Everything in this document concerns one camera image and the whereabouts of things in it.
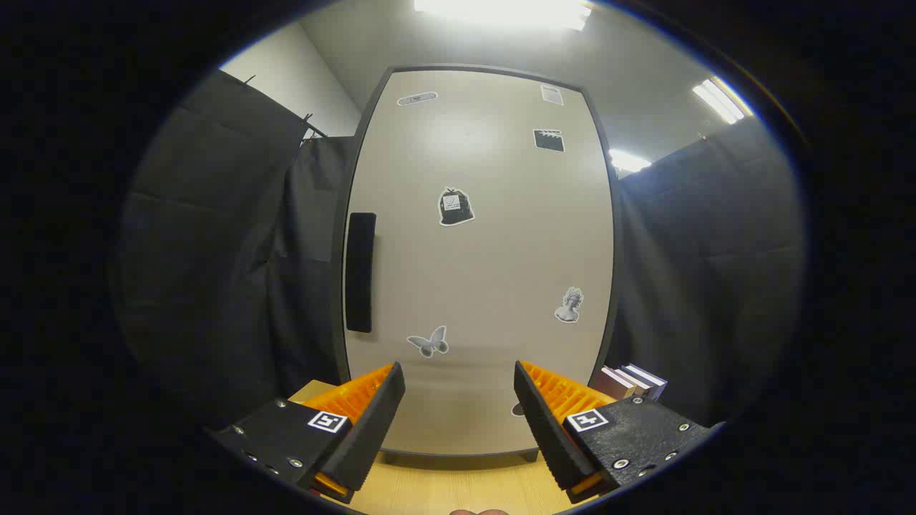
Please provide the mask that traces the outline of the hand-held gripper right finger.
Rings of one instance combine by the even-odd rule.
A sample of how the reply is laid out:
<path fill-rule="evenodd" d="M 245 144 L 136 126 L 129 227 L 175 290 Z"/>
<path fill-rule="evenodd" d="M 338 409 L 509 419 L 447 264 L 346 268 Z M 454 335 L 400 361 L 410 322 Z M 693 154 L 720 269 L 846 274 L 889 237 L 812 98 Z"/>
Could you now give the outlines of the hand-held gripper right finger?
<path fill-rule="evenodd" d="M 657 475 L 716 437 L 647 396 L 616 400 L 517 360 L 514 391 L 537 449 L 573 504 Z"/>

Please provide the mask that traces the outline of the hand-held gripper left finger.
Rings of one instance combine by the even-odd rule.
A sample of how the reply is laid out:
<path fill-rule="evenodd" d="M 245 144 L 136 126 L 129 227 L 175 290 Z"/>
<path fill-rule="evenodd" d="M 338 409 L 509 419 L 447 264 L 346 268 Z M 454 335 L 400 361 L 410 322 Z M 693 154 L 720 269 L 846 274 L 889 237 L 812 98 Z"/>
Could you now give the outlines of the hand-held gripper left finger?
<path fill-rule="evenodd" d="M 304 402 L 277 398 L 208 436 L 274 482 L 348 504 L 406 391 L 398 361 Z"/>

